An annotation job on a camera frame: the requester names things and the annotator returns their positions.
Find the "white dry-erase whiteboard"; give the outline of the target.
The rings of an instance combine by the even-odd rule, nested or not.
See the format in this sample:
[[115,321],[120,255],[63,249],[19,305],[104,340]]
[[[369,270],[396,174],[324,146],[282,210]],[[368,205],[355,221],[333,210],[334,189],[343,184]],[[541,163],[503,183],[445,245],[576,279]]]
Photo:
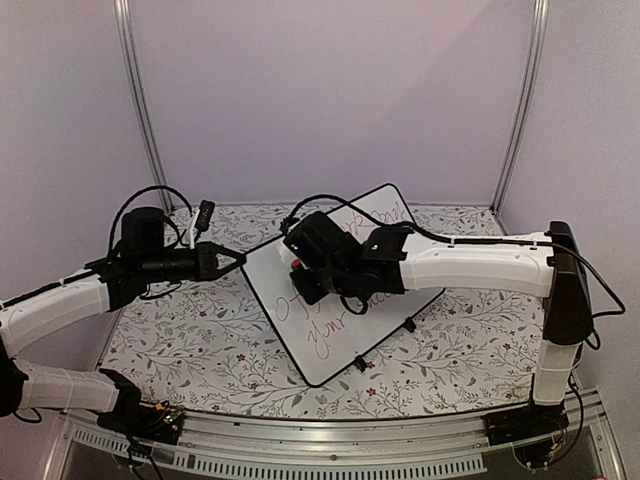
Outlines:
[[303,381],[320,387],[401,330],[444,290],[412,291],[404,295],[376,293],[365,315],[349,313],[339,297],[328,295],[307,304],[289,277],[277,252],[280,234],[251,248],[241,267],[276,337]]

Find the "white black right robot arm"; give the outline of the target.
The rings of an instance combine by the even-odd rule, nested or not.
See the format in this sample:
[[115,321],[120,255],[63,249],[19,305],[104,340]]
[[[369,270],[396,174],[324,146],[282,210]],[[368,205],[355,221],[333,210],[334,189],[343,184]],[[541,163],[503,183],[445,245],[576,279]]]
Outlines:
[[492,289],[535,296],[544,308],[531,403],[517,427],[537,436],[552,424],[580,344],[593,328],[586,275],[570,228],[509,237],[444,237],[411,222],[379,225],[364,241],[314,212],[284,228],[290,278],[310,305],[327,295],[366,306],[378,293],[431,288]]

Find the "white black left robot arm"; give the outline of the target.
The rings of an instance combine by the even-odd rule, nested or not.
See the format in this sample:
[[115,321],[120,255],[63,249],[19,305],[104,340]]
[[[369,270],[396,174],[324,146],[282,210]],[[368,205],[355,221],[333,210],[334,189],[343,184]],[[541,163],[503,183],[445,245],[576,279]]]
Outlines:
[[204,201],[193,211],[188,242],[166,244],[171,220],[157,207],[120,215],[121,238],[106,257],[74,275],[1,304],[1,414],[22,410],[87,410],[100,427],[127,437],[175,444],[183,411],[168,401],[151,406],[140,389],[112,369],[82,372],[45,367],[19,359],[36,341],[86,318],[113,313],[149,296],[156,283],[218,280],[246,257],[210,241],[200,242],[215,209]]

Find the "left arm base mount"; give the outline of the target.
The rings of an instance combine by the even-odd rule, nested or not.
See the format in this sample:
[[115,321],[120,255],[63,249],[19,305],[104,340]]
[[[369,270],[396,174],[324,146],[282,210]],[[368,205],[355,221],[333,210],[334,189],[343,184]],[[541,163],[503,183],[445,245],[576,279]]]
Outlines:
[[140,389],[122,374],[110,369],[99,369],[114,383],[117,390],[115,406],[111,411],[97,414],[97,425],[127,437],[177,445],[184,418],[183,410],[168,401],[157,405],[145,404]]

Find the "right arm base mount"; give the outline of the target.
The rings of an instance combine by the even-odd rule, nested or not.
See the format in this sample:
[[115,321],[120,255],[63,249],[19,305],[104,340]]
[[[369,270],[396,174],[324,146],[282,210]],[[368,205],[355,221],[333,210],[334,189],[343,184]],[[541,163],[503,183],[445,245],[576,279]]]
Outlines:
[[529,402],[511,410],[488,413],[482,420],[491,446],[550,434],[569,426],[564,402],[554,406]]

